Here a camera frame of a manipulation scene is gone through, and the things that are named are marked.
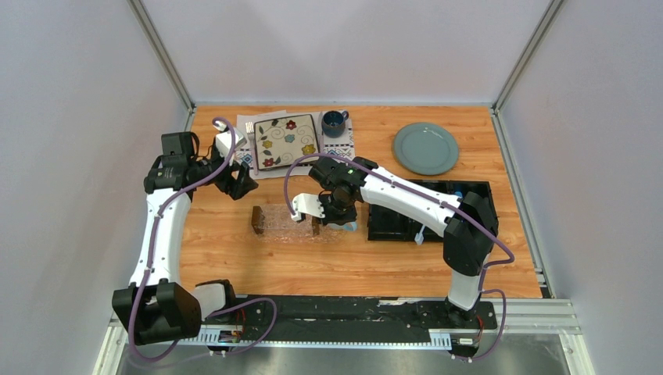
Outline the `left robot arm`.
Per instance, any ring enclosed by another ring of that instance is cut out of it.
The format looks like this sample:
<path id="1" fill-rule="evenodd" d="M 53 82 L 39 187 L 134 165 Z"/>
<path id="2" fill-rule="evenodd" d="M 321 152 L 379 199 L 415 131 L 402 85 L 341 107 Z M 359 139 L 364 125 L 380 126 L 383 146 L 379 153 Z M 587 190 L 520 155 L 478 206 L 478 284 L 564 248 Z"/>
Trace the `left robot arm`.
<path id="1" fill-rule="evenodd" d="M 138 263 L 124 289 L 114 291 L 113 311 L 137 346 L 193 338 L 212 316 L 218 323 L 236 319 L 239 304 L 228 280 L 181 285 L 180 260 L 185 221 L 199 187 L 214 185 L 234 200 L 258 184 L 249 166 L 234 159 L 246 143 L 229 130 L 214 138 L 210 156 L 199 157 L 193 132 L 164 134 L 162 153 L 144 179 L 147 220 Z"/>

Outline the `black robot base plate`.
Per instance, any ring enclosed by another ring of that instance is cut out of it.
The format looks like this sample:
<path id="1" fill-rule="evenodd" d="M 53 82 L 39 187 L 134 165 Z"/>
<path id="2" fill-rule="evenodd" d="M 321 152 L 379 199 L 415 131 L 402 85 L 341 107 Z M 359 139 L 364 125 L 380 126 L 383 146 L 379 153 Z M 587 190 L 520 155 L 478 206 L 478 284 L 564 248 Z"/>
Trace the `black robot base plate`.
<path id="1" fill-rule="evenodd" d="M 414 344 L 431 330 L 499 327 L 491 302 L 461 312 L 445 299 L 247 295 L 245 307 L 205 320 L 237 331 L 242 342 Z"/>

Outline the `black compartment organizer box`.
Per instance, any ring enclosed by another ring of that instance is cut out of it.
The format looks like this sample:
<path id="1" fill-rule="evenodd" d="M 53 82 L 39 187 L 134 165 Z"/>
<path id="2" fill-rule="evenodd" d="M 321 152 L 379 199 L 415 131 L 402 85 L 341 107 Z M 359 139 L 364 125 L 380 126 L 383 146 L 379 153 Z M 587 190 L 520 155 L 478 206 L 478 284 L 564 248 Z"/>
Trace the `black compartment organizer box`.
<path id="1" fill-rule="evenodd" d="M 496 216 L 492 189 L 488 181 L 416 179 L 409 179 L 409 181 L 448 195 L 454 195 L 455 191 L 460 191 L 463 197 L 468 192 L 476 193 L 490 207 L 491 213 Z M 369 241 L 414 241 L 414 236 L 421 226 L 421 223 L 391 209 L 379 205 L 368 205 L 367 239 Z"/>

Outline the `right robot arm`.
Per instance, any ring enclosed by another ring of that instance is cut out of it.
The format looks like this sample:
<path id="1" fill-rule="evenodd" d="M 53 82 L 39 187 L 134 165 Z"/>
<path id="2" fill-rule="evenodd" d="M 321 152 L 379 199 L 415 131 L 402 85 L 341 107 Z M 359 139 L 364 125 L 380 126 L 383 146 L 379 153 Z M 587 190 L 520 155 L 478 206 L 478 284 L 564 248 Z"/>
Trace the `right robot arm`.
<path id="1" fill-rule="evenodd" d="M 452 270 L 446 317 L 456 327 L 476 318 L 485 264 L 499 226 L 489 199 L 472 191 L 461 197 L 433 191 L 361 157 L 321 156 L 309 176 L 323 190 L 318 196 L 323 224 L 353 221 L 356 204 L 362 202 L 390 209 L 440 236 L 443 259 Z"/>

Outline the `white mug with blue handle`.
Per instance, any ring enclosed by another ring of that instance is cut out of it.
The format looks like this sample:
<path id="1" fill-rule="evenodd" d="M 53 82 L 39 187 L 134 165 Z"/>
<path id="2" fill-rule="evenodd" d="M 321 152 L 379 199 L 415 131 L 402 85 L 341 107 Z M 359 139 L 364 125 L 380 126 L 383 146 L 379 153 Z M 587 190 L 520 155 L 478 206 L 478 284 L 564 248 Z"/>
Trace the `white mug with blue handle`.
<path id="1" fill-rule="evenodd" d="M 357 223 L 354 221 L 344 224 L 329 223 L 327 227 L 332 230 L 344 230 L 344 231 L 354 232 L 357 230 Z"/>

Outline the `glass holder with wooden ends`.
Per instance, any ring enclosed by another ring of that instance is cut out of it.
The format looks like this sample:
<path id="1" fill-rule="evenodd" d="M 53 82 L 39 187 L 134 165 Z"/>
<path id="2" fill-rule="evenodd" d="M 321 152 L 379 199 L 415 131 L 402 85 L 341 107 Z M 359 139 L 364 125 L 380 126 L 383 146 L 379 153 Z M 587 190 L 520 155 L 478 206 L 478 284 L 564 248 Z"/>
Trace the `glass holder with wooden ends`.
<path id="1" fill-rule="evenodd" d="M 314 238 L 321 234 L 321 225 L 317 218 L 307 216 L 297 223 L 291 219 L 285 205 L 255 205 L 251 209 L 250 225 L 253 233 L 259 236 L 276 238 Z"/>

